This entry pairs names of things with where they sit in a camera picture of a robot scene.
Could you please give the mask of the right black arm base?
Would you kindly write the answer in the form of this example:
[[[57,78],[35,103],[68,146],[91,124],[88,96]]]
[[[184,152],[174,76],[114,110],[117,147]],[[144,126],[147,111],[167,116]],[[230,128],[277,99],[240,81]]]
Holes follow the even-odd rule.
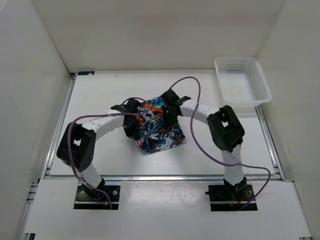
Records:
[[[211,212],[234,212],[234,211],[257,211],[257,203],[251,201],[247,206],[247,202],[254,196],[253,187],[247,184],[236,196],[232,196],[227,192],[224,185],[209,185],[208,191],[205,192],[209,196]]]

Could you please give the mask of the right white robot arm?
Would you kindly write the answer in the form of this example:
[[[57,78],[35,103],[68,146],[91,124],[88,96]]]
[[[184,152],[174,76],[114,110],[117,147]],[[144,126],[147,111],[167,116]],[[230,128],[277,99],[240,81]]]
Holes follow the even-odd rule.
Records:
[[[230,200],[238,199],[247,185],[241,159],[245,130],[232,107],[225,105],[215,111],[213,107],[195,102],[188,96],[180,98],[172,89],[163,93],[161,98],[166,125],[177,123],[178,116],[208,125],[213,143],[222,154],[224,193]]]

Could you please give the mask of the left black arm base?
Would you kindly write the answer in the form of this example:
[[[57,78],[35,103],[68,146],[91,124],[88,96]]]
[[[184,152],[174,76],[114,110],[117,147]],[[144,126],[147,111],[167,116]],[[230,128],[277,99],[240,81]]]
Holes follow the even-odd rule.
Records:
[[[120,185],[105,185],[104,191],[110,198],[101,192],[93,193],[85,185],[79,184],[77,186],[73,208],[75,210],[118,210],[120,202]]]

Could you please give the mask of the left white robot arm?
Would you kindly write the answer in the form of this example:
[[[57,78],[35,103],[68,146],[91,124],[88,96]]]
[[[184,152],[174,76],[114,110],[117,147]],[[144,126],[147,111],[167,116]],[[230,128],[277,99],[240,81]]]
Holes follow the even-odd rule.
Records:
[[[143,103],[129,98],[124,104],[112,106],[106,114],[81,116],[67,125],[56,156],[72,169],[93,200],[107,194],[105,180],[92,164],[97,140],[121,127],[128,138],[139,140],[142,131],[137,117],[143,110]]]

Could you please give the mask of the colourful patterned shorts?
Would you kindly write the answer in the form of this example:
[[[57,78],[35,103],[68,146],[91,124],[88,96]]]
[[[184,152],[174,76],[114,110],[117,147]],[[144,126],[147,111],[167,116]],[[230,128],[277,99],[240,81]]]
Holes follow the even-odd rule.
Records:
[[[177,147],[186,141],[186,136],[179,123],[166,126],[164,123],[165,102],[162,97],[155,97],[143,103],[137,115],[138,136],[134,143],[145,153],[156,153]]]

